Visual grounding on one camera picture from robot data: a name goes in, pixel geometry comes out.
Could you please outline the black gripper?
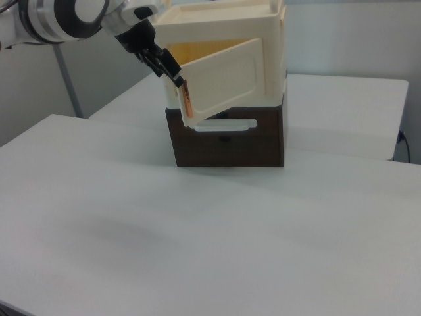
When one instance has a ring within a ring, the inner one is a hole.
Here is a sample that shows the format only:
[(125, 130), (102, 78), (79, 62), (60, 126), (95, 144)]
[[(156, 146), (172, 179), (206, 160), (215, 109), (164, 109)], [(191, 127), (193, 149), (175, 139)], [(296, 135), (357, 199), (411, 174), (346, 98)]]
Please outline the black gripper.
[(156, 31), (150, 20), (142, 20), (128, 31), (115, 36), (117, 41), (129, 53), (147, 65), (157, 77), (164, 73), (176, 87), (183, 84), (181, 67), (167, 49), (161, 49), (155, 43)]

